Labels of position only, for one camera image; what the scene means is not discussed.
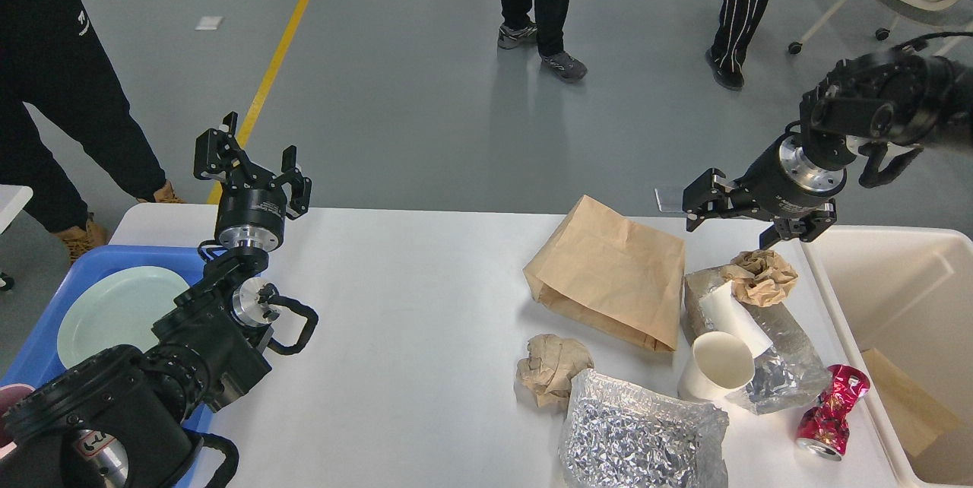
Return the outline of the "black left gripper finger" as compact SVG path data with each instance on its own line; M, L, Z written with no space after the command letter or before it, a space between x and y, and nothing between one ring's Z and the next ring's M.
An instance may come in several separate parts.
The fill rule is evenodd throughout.
M239 114L229 112L218 128L209 128L195 142L192 175L199 180L213 180L223 188L258 188L263 183L263 169L248 159L236 140Z
M296 146L282 152L281 172L270 183L284 198L284 212L289 219L302 217L309 209L312 180L303 175L296 163Z

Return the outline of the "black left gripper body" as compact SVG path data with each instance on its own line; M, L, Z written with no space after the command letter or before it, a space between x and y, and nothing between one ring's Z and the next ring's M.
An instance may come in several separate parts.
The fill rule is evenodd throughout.
M272 252L284 242L287 199L279 187L233 187L221 184L214 238L226 249Z

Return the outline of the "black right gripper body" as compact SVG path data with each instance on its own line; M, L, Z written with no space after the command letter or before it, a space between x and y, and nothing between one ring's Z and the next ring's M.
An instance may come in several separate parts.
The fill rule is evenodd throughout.
M824 205L847 183L847 170L827 170L810 161L800 136L785 134L741 176L741 188L769 218L798 219Z

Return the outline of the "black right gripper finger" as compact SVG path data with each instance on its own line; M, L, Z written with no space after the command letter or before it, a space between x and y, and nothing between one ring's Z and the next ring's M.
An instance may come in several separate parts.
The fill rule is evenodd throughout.
M837 221L836 201L829 199L800 218L773 217L772 225L759 238L759 249L768 250L780 241L812 242Z
M686 230L694 232L706 219L754 217L760 207L737 181L727 179L719 169L706 170L682 191Z

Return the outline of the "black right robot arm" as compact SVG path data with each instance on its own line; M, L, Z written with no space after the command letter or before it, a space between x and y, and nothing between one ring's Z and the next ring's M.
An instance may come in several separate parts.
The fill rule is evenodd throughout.
M769 222L761 249L812 242L837 221L847 168L866 159L865 188L889 184L925 149L971 153L971 69L922 56L927 35L842 59L800 100L800 116L739 179L706 170L685 187L686 229L713 218Z

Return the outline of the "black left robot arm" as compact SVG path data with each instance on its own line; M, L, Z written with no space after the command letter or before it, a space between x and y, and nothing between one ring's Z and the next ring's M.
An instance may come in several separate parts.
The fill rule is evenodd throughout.
M14 450L7 487L173 487L202 448L223 455L209 487L225 487L239 450L225 437L185 429L246 395L271 371L265 350L305 349L319 323L309 306L263 279L285 219L309 207L312 180L283 151L280 173L250 161L236 113L195 142L194 174L221 183L214 236L199 243L202 277L153 324L157 345L106 348L15 402L3 416Z

